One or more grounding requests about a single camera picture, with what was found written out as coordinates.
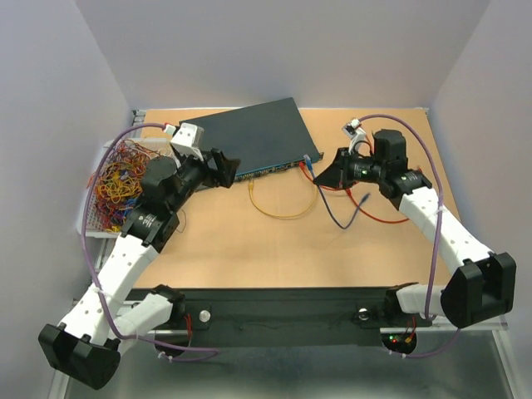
screw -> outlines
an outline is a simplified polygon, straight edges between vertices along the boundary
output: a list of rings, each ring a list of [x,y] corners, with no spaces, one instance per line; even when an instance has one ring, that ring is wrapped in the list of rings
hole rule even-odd
[[[358,318],[361,321],[366,322],[367,320],[369,320],[370,315],[371,314],[370,314],[369,310],[367,310],[366,308],[358,309]]]
[[[202,323],[207,323],[210,320],[210,312],[208,310],[202,310],[199,312],[199,320]]]

small white box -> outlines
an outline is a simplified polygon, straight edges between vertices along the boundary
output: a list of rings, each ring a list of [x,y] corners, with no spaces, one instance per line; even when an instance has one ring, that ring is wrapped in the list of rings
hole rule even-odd
[[[200,142],[203,137],[203,128],[190,123],[182,123],[180,129],[174,134],[170,144],[182,155],[192,155],[198,160],[203,160]]]

yellow cable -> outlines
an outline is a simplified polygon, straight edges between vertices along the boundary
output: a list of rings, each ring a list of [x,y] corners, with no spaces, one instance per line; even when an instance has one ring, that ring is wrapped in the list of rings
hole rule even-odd
[[[248,183],[248,189],[249,189],[249,199],[251,200],[251,204],[257,209],[257,211],[261,212],[262,214],[265,214],[266,216],[269,216],[270,218],[274,219],[280,219],[280,220],[290,220],[290,219],[296,219],[299,216],[303,216],[306,214],[316,203],[316,200],[318,199],[318,188],[314,186],[314,196],[313,200],[310,202],[307,208],[302,210],[301,212],[297,214],[270,214],[267,210],[264,210],[261,208],[256,202],[253,197],[253,187],[254,187],[254,181],[250,180]]]

gray floor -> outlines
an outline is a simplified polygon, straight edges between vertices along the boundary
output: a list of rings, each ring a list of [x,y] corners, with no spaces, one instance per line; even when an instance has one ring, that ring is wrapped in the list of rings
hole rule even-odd
[[[420,332],[416,352],[452,332]],[[448,352],[402,360],[376,347],[233,348],[215,361],[169,364],[139,343],[98,392],[71,382],[66,397],[92,398],[511,398],[493,336],[463,332]]]

black bracket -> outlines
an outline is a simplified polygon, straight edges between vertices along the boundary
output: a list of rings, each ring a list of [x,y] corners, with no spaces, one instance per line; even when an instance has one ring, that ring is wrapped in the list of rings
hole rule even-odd
[[[466,260],[441,293],[441,307],[458,328],[509,312],[514,306],[515,261],[507,253]]]
[[[47,324],[39,334],[39,344],[51,367],[93,389],[100,389],[118,368],[120,341],[107,340],[102,347],[90,343],[90,339],[74,337],[65,331],[64,324],[59,327]]]

